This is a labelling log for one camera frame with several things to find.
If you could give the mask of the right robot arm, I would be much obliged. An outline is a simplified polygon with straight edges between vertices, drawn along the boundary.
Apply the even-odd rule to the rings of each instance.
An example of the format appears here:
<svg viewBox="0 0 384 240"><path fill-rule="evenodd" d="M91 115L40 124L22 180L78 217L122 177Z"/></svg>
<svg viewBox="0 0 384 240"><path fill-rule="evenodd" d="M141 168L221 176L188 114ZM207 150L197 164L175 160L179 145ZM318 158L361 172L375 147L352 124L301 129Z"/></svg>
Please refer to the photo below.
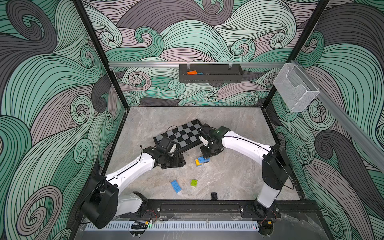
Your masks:
<svg viewBox="0 0 384 240"><path fill-rule="evenodd" d="M204 158L216 156L224 149L230 149L252 159L262 167L264 183L255 205L257 209L269 210L293 171L284 148L278 144L268 146L257 143L223 126L215 129L205 124L198 133L204 144L201 146Z"/></svg>

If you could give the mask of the black square brick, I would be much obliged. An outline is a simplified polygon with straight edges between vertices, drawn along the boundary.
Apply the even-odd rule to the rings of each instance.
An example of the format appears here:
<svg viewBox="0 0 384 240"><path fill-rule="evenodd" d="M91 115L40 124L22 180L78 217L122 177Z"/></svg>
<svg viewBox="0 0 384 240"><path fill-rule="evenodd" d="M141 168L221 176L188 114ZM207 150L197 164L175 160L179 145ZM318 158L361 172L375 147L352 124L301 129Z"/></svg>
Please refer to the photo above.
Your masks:
<svg viewBox="0 0 384 240"><path fill-rule="evenodd" d="M217 200L218 200L218 194L215 193L215 192L212 192L212 193L211 193L211 200L212 200L212 201L217 201Z"/></svg>

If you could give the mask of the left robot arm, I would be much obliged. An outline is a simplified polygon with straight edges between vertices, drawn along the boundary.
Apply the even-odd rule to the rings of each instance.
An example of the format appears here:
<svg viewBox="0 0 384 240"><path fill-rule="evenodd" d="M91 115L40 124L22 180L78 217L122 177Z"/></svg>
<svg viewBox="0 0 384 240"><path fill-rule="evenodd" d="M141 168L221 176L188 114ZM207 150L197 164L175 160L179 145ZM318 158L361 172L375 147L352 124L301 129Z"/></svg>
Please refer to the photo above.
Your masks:
<svg viewBox="0 0 384 240"><path fill-rule="evenodd" d="M79 211L97 229L104 228L113 218L137 213L145 202L140 193L121 197L121 193L134 180L156 166L162 169L181 168L184 157L175 154L177 144L163 137L154 147L141 148L140 155L121 169L106 176L93 177L86 188Z"/></svg>

